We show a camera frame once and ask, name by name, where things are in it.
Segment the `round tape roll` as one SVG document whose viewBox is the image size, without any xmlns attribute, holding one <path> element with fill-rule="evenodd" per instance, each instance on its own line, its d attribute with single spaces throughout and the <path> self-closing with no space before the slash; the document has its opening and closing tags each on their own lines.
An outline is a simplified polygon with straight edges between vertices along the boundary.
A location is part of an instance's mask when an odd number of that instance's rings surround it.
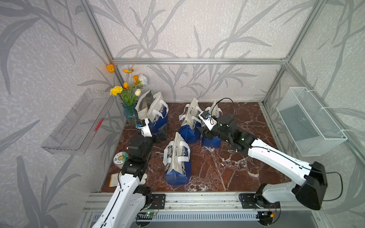
<svg viewBox="0 0 365 228">
<path fill-rule="evenodd" d="M 113 164 L 118 167 L 119 169 L 122 169 L 125 162 L 127 161 L 129 155 L 126 152 L 119 152 L 117 153 L 113 158 Z"/>
</svg>

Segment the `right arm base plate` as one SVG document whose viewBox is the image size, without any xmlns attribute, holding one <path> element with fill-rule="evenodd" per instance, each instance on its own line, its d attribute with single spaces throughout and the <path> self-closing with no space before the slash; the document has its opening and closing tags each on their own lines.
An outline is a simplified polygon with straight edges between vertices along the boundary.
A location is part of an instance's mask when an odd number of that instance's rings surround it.
<svg viewBox="0 0 365 228">
<path fill-rule="evenodd" d="M 258 209 L 262 211 L 276 211 L 281 209 L 279 202 L 270 203 L 258 193 L 240 193 L 239 200 L 243 209 Z"/>
</svg>

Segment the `beige card on table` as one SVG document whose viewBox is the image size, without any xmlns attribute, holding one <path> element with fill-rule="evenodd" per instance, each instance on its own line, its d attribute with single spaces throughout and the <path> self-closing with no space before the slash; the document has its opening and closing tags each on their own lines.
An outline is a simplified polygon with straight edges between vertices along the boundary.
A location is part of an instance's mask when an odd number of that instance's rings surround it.
<svg viewBox="0 0 365 228">
<path fill-rule="evenodd" d="M 109 187 L 113 188 L 119 185 L 119 173 L 114 173 L 110 177 Z"/>
</svg>

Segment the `circuit board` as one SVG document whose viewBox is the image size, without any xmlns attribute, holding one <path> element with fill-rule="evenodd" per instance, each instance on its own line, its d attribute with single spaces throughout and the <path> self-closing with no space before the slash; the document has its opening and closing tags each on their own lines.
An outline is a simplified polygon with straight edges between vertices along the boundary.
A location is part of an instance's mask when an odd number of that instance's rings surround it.
<svg viewBox="0 0 365 228">
<path fill-rule="evenodd" d="M 152 220 L 157 214 L 157 211 L 139 212 L 136 216 L 136 220 Z"/>
<path fill-rule="evenodd" d="M 256 218 L 260 225 L 270 227 L 278 220 L 278 218 L 280 218 L 280 214 L 277 214 L 276 212 L 272 213 L 270 211 L 259 211 Z"/>
</svg>

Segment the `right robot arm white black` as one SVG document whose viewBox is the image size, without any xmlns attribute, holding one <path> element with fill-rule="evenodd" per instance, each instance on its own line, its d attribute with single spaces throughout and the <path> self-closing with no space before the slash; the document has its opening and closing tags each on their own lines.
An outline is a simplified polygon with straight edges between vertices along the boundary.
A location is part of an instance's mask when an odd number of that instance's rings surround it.
<svg viewBox="0 0 365 228">
<path fill-rule="evenodd" d="M 299 202 L 311 210 L 321 209 L 328 187 L 324 165 L 295 159 L 269 146 L 255 135 L 240 129 L 232 116 L 215 117 L 203 111 L 199 118 L 204 123 L 199 128 L 204 137 L 217 137 L 236 152 L 260 160 L 291 179 L 291 182 L 282 184 L 262 184 L 253 197 L 257 206 L 263 208 L 270 203 Z"/>
</svg>

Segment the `artificial flower bouquet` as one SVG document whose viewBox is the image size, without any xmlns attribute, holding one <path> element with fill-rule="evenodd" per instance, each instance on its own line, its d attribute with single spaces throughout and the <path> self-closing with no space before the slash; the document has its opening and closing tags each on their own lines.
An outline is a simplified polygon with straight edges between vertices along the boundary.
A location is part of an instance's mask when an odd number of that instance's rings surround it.
<svg viewBox="0 0 365 228">
<path fill-rule="evenodd" d="M 115 86 L 110 89 L 110 95 L 118 97 L 124 107 L 130 107 L 135 104 L 138 97 L 141 95 L 141 90 L 148 85 L 148 79 L 143 74 L 136 75 L 134 68 L 125 68 L 123 70 L 127 76 L 130 76 L 131 81 L 124 82 L 122 86 Z"/>
</svg>

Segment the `takeout bag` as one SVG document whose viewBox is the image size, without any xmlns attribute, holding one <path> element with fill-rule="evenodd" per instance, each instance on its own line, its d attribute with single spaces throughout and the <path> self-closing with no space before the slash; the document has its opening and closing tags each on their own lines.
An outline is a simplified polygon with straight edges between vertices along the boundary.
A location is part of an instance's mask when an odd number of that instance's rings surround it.
<svg viewBox="0 0 365 228">
<path fill-rule="evenodd" d="M 187 185 L 190 181 L 191 150 L 189 144 L 176 132 L 175 139 L 164 149 L 164 176 L 170 185 Z"/>
<path fill-rule="evenodd" d="M 169 107 L 161 92 L 153 95 L 152 90 L 148 90 L 140 96 L 135 109 L 140 120 L 147 119 L 152 134 L 159 133 L 168 122 Z"/>
<path fill-rule="evenodd" d="M 217 133 L 213 132 L 214 130 L 219 130 L 219 124 L 216 119 L 222 114 L 217 103 L 217 101 L 214 101 L 211 106 L 199 113 L 199 118 L 202 122 L 201 135 L 203 147 L 219 149 L 221 146 L 221 139 L 216 136 Z"/>
<path fill-rule="evenodd" d="M 198 100 L 194 98 L 190 104 L 184 107 L 184 111 L 179 115 L 179 120 L 182 125 L 179 129 L 179 134 L 188 144 L 195 144 L 201 137 L 201 132 L 198 127 L 202 126 L 201 119 L 198 116 L 202 112 L 199 107 Z"/>
</svg>

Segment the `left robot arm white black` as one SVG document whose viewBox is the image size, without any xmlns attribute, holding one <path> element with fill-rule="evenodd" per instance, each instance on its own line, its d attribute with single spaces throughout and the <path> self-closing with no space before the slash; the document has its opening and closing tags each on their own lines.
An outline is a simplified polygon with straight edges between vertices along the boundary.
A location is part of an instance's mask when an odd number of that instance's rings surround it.
<svg viewBox="0 0 365 228">
<path fill-rule="evenodd" d="M 141 185 L 153 146 L 167 140 L 167 124 L 148 137 L 148 125 L 130 138 L 129 157 L 118 173 L 118 185 L 94 228 L 129 228 L 138 213 L 152 203 L 151 188 Z"/>
</svg>

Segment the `left circuit board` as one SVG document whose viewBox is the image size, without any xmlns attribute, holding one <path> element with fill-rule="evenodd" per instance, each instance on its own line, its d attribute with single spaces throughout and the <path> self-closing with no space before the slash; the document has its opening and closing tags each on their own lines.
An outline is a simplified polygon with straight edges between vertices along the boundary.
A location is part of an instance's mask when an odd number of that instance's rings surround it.
<svg viewBox="0 0 365 228">
<path fill-rule="evenodd" d="M 152 220 L 157 214 L 157 211 L 139 212 L 136 216 L 136 220 Z"/>
</svg>

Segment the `aluminium front rail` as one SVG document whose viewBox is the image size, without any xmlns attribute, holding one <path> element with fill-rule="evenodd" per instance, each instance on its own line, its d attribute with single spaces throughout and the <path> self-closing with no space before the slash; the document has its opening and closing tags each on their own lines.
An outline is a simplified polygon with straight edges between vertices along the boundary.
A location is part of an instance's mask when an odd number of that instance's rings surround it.
<svg viewBox="0 0 365 228">
<path fill-rule="evenodd" d="M 165 207 L 160 212 L 178 211 L 262 211 L 243 209 L 239 200 L 241 192 L 155 192 L 166 194 Z M 298 202 L 281 202 L 279 211 L 308 211 Z"/>
</svg>

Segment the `red item on shelf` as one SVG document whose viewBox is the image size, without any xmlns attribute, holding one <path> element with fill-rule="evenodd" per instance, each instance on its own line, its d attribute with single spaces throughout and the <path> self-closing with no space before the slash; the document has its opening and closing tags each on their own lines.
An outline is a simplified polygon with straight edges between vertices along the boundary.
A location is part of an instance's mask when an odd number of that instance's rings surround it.
<svg viewBox="0 0 365 228">
<path fill-rule="evenodd" d="M 97 125 L 96 125 L 96 127 L 94 129 L 94 132 L 95 133 L 99 130 L 100 126 L 102 125 L 103 120 L 104 120 L 104 118 L 101 118 L 101 120 L 97 123 Z"/>
</svg>

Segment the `right circuit board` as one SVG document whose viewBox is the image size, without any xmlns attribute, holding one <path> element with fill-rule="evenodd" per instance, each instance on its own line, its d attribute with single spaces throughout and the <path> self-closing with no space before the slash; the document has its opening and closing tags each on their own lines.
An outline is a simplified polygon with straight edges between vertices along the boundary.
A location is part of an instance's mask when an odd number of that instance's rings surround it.
<svg viewBox="0 0 365 228">
<path fill-rule="evenodd" d="M 276 212 L 272 213 L 270 211 L 259 211 L 256 218 L 260 225 L 270 227 L 278 220 L 278 218 L 280 218 L 280 214 L 277 214 Z"/>
</svg>

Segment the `clear plastic wall shelf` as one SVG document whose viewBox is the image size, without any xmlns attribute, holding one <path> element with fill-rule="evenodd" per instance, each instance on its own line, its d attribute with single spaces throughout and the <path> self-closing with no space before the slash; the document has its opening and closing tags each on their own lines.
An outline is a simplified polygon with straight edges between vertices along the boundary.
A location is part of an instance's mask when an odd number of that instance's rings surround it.
<svg viewBox="0 0 365 228">
<path fill-rule="evenodd" d="M 50 154 L 84 155 L 113 103 L 109 93 L 86 89 L 41 148 Z"/>
</svg>

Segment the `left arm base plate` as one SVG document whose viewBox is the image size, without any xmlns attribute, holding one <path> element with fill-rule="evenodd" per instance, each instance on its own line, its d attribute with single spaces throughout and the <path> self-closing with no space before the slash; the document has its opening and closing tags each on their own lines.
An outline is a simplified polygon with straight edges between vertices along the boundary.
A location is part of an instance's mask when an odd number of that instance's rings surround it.
<svg viewBox="0 0 365 228">
<path fill-rule="evenodd" d="M 144 210 L 162 210 L 165 207 L 166 194 L 155 194 L 147 196 Z"/>
</svg>

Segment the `blue glass vase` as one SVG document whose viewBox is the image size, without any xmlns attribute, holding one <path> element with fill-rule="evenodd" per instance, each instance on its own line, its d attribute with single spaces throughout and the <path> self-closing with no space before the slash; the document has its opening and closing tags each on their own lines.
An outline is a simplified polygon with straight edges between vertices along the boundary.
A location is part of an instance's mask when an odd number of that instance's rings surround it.
<svg viewBox="0 0 365 228">
<path fill-rule="evenodd" d="M 139 121 L 138 112 L 136 110 L 136 103 L 134 103 L 130 106 L 123 104 L 123 108 L 124 108 L 124 115 L 127 119 L 127 122 L 131 126 L 135 127 L 137 125 L 137 121 Z"/>
</svg>

